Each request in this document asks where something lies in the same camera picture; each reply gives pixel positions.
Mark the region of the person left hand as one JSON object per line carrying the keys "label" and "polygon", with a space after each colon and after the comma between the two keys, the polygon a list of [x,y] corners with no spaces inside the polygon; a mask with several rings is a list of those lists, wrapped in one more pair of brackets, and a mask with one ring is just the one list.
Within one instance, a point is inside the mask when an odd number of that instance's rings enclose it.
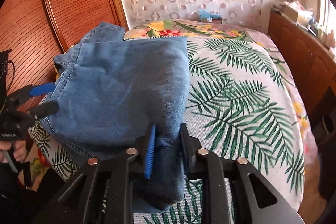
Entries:
{"label": "person left hand", "polygon": [[24,162],[27,156],[26,150],[26,141],[25,140],[17,140],[12,144],[10,141],[0,141],[0,163],[7,163],[7,159],[3,151],[11,150],[14,148],[14,157],[18,162]]}

